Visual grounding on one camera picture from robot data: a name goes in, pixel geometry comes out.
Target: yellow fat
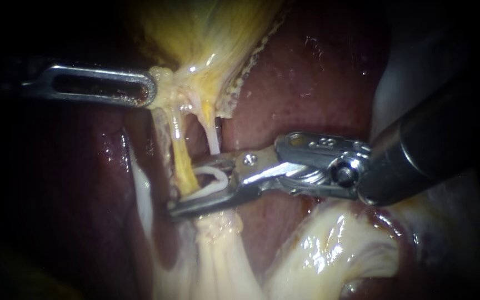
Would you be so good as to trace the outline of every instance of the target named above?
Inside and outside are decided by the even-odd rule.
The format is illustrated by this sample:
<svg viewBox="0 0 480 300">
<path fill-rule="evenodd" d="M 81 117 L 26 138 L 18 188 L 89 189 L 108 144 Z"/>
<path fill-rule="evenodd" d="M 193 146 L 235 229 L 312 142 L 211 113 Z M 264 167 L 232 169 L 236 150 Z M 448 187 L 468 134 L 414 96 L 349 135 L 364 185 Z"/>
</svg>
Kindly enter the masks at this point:
<svg viewBox="0 0 480 300">
<path fill-rule="evenodd" d="M 130 0 L 128 23 L 141 51 L 166 68 L 158 68 L 157 97 L 150 109 L 193 113 L 217 144 L 216 104 L 227 83 L 241 70 L 267 33 L 283 0 Z M 169 125 L 182 114 L 169 113 Z M 195 191 L 196 178 L 184 143 L 184 131 L 172 144 L 181 194 Z"/>
</svg>

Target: small screw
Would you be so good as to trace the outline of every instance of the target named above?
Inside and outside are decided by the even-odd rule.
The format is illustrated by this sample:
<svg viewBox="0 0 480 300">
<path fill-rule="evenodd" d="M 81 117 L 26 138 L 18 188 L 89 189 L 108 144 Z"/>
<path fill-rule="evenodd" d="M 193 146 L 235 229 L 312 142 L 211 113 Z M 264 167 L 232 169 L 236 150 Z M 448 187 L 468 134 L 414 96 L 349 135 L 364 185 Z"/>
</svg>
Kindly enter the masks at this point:
<svg viewBox="0 0 480 300">
<path fill-rule="evenodd" d="M 324 146 L 334 146 L 334 144 L 336 144 L 336 141 L 331 138 L 321 138 L 319 139 L 319 143 Z"/>
<path fill-rule="evenodd" d="M 246 154 L 244 157 L 244 164 L 246 166 L 252 166 L 257 163 L 257 156 L 255 154 Z"/>
</svg>

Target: white tissue strand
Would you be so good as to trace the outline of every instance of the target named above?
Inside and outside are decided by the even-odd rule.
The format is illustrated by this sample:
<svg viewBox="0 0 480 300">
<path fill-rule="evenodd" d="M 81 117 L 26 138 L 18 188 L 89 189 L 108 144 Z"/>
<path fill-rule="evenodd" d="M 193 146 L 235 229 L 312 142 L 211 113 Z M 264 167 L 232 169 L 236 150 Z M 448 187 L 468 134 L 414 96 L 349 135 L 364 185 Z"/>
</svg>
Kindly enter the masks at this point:
<svg viewBox="0 0 480 300">
<path fill-rule="evenodd" d="M 216 180 L 213 180 L 211 183 L 195 191 L 194 193 L 187 195 L 185 197 L 182 197 L 181 201 L 188 201 L 188 200 L 193 200 L 196 198 L 207 196 L 209 194 L 225 189 L 227 184 L 229 184 L 229 178 L 227 177 L 227 175 L 218 168 L 209 167 L 209 166 L 199 167 L 194 169 L 194 174 L 195 175 L 202 175 L 202 174 L 213 175 Z"/>
<path fill-rule="evenodd" d="M 267 299 L 338 299 L 352 280 L 392 277 L 399 261 L 393 236 L 349 203 L 316 209 L 268 271 Z"/>
</svg>

